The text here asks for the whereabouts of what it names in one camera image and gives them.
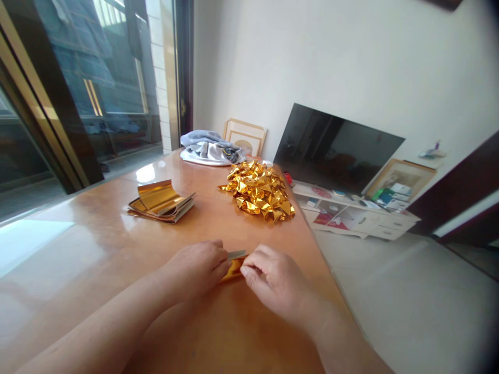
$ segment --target right hand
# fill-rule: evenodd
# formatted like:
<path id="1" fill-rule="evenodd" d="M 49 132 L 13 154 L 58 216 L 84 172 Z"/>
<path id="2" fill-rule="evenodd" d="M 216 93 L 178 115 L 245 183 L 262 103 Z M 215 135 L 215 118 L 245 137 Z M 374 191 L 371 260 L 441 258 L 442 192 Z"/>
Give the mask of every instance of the right hand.
<path id="1" fill-rule="evenodd" d="M 267 308 L 307 330 L 321 298 L 290 256 L 260 244 L 244 260 L 241 273 Z"/>

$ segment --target folded gold paper ingot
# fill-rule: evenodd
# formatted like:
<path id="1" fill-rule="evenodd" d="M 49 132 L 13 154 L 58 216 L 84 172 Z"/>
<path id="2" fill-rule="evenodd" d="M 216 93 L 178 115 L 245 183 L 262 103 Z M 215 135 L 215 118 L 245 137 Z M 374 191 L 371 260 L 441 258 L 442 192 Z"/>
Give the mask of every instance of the folded gold paper ingot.
<path id="1" fill-rule="evenodd" d="M 241 266 L 243 265 L 244 259 L 248 256 L 249 255 L 244 255 L 244 256 L 240 256 L 240 257 L 236 257 L 236 258 L 232 259 L 231 260 L 232 264 L 230 265 L 229 271 L 227 272 L 225 277 L 223 277 L 220 280 L 219 283 L 222 283 L 222 282 L 228 281 L 230 279 L 234 279 L 234 278 L 238 278 L 238 277 L 242 276 Z"/>
<path id="2" fill-rule="evenodd" d="M 139 197 L 128 204 L 128 214 L 171 224 L 192 208 L 196 196 L 196 193 L 188 197 L 178 195 L 171 180 L 139 186 L 138 192 Z"/>
<path id="3" fill-rule="evenodd" d="M 223 191 L 233 191 L 239 209 L 253 215 L 261 213 L 274 223 L 295 216 L 283 179 L 267 165 L 257 161 L 232 165 L 227 180 L 229 184 L 218 187 Z"/>

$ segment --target black tv screen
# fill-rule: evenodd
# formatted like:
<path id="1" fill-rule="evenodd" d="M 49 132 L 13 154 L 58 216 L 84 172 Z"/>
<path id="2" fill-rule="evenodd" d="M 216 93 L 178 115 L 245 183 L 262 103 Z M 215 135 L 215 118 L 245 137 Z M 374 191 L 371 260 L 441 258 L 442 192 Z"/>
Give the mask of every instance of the black tv screen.
<path id="1" fill-rule="evenodd" d="M 404 140 L 294 104 L 274 162 L 293 179 L 360 194 Z"/>

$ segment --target cabinet drawer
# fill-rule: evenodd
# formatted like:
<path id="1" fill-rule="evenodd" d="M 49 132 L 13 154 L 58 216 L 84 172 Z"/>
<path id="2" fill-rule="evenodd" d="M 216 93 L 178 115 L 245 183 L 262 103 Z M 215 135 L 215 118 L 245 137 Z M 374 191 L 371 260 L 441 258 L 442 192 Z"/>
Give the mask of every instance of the cabinet drawer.
<path id="1" fill-rule="evenodd" d="M 390 229 L 383 226 L 377 226 L 372 229 L 370 235 L 377 236 L 383 239 L 395 240 L 401 237 L 404 233 L 405 231 Z"/>
<path id="2" fill-rule="evenodd" d="M 357 222 L 352 227 L 350 227 L 350 230 L 369 234 L 372 229 L 378 226 L 382 220 L 383 215 L 371 211 L 366 211 L 363 216 L 359 216 Z"/>
<path id="3" fill-rule="evenodd" d="M 391 216 L 387 216 L 380 223 L 381 226 L 384 226 L 384 227 L 387 227 L 390 229 L 395 229 L 395 230 L 402 230 L 402 231 L 407 231 L 415 224 L 416 224 L 416 222 L 414 222 L 414 221 L 408 221 L 407 219 L 397 217 L 394 214 L 392 214 Z"/>

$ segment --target white tv cabinet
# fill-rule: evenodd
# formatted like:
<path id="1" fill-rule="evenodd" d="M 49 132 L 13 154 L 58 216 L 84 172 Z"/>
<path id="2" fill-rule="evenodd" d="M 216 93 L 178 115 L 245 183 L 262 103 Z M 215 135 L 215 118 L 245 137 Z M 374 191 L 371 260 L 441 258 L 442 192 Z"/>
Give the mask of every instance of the white tv cabinet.
<path id="1" fill-rule="evenodd" d="M 352 201 L 348 197 L 339 197 L 332 191 L 320 188 L 330 194 L 331 198 L 324 197 L 313 191 L 315 186 L 294 181 L 293 193 L 300 205 L 310 228 L 313 230 L 331 231 L 335 234 L 354 235 L 361 239 L 367 236 L 376 236 L 382 239 L 395 240 L 401 237 L 408 229 L 421 219 L 404 211 L 402 213 L 390 213 L 384 209 L 369 208 L 361 205 L 354 197 Z M 307 204 L 309 198 L 319 201 L 315 206 Z M 340 224 L 333 220 L 339 217 Z"/>

